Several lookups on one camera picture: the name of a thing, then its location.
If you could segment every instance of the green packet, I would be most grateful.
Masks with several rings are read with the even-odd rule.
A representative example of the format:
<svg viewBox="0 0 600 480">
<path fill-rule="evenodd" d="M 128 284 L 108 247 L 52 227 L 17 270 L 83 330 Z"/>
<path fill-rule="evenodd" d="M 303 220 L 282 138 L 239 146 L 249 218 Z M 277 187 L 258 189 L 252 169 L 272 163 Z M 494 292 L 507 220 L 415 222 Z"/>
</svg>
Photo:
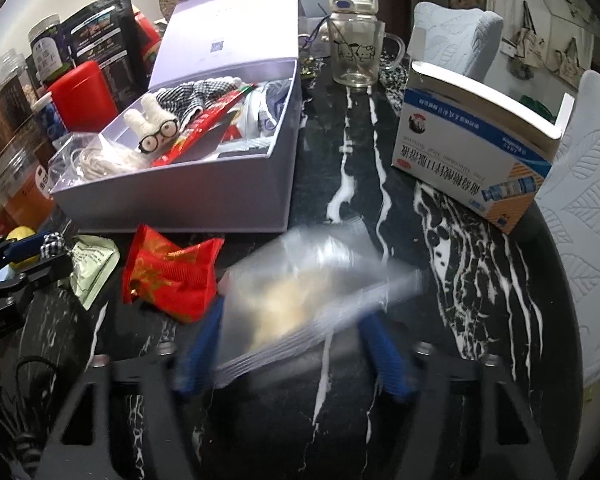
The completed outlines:
<svg viewBox="0 0 600 480">
<path fill-rule="evenodd" d="M 71 250 L 74 272 L 69 282 L 74 294 L 89 310 L 98 293 L 107 282 L 120 260 L 120 252 L 108 238 L 91 235 L 77 235 Z"/>
</svg>

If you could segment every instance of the medicine box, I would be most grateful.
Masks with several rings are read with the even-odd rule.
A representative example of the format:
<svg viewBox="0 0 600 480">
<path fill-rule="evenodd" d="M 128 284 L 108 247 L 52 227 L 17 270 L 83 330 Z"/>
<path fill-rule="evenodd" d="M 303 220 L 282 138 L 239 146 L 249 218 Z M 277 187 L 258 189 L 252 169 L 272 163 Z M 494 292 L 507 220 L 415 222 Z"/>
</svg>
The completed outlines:
<svg viewBox="0 0 600 480">
<path fill-rule="evenodd" d="M 573 103 L 565 94 L 551 124 L 477 81 L 412 61 L 393 165 L 509 233 L 551 169 Z"/>
</svg>

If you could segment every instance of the open box lid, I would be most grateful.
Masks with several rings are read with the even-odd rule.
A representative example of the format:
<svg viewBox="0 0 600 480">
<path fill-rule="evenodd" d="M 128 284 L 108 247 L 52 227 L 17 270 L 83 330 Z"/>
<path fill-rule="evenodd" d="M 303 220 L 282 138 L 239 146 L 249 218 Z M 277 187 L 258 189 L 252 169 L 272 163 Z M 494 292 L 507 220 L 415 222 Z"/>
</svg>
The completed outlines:
<svg viewBox="0 0 600 480">
<path fill-rule="evenodd" d="M 165 31 L 149 89 L 184 77 L 231 75 L 254 67 L 269 79 L 293 76 L 298 58 L 298 0 L 177 0 Z"/>
<path fill-rule="evenodd" d="M 573 110 L 572 96 L 564 94 L 555 124 L 551 124 L 525 105 L 487 85 L 421 61 L 425 41 L 426 31 L 414 28 L 408 47 L 411 67 L 407 88 L 433 92 L 461 104 L 467 111 L 503 126 L 527 146 L 531 144 L 548 161 L 554 160 Z"/>
</svg>

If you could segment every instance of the black marble table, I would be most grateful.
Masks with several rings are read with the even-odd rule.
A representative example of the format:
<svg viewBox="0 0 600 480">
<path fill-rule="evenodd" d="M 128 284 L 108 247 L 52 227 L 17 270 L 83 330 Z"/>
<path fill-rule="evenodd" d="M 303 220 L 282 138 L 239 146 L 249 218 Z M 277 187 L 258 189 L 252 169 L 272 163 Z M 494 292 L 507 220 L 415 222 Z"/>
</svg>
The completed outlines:
<svg viewBox="0 0 600 480">
<path fill-rule="evenodd" d="M 582 407 L 580 344 L 562 266 L 537 207 L 506 236 L 392 168 L 398 119 L 383 88 L 347 90 L 326 67 L 303 84 L 302 106 L 290 226 L 361 216 L 384 257 L 424 269 L 426 292 L 389 310 L 398 346 L 424 340 L 469 359 L 501 356 L 529 401 L 558 477 L 566 478 Z M 94 352 L 131 358 L 195 332 L 195 325 L 180 325 L 148 304 L 122 304 L 131 236 L 112 238 L 121 263 L 90 311 L 69 293 L 41 292 L 26 326 L 0 342 L 5 390 L 13 392 L 19 356 L 58 362 L 70 383 Z M 186 245 L 203 237 L 170 238 Z M 272 238 L 227 235 L 217 274 Z M 36 365 L 22 377 L 33 397 L 59 388 Z M 382 393 L 357 332 L 347 330 L 297 358 L 210 389 L 184 406 L 182 424 L 202 478 L 390 479 L 411 413 L 410 403 Z M 120 453 L 128 451 L 133 475 L 152 478 L 142 453 L 142 398 L 126 397 L 117 416 L 131 444 Z M 437 478 L 458 472 L 462 416 L 459 401 L 451 406 Z"/>
</svg>

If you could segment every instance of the red snack bag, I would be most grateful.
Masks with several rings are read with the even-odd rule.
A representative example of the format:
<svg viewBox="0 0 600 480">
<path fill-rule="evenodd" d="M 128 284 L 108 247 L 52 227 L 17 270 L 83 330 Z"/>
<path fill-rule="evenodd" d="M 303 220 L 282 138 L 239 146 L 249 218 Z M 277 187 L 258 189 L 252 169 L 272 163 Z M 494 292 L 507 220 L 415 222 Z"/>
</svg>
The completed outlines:
<svg viewBox="0 0 600 480">
<path fill-rule="evenodd" d="M 212 238 L 181 249 L 139 226 L 122 273 L 122 300 L 142 298 L 182 323 L 199 320 L 216 295 L 214 264 L 222 244 Z"/>
<path fill-rule="evenodd" d="M 237 90 L 231 90 L 213 103 L 209 108 L 200 112 L 189 123 L 184 132 L 173 143 L 168 153 L 154 160 L 152 166 L 165 166 L 171 164 L 180 155 L 200 140 L 212 126 L 214 126 L 233 106 L 245 95 L 251 92 L 254 85 L 241 86 Z"/>
</svg>

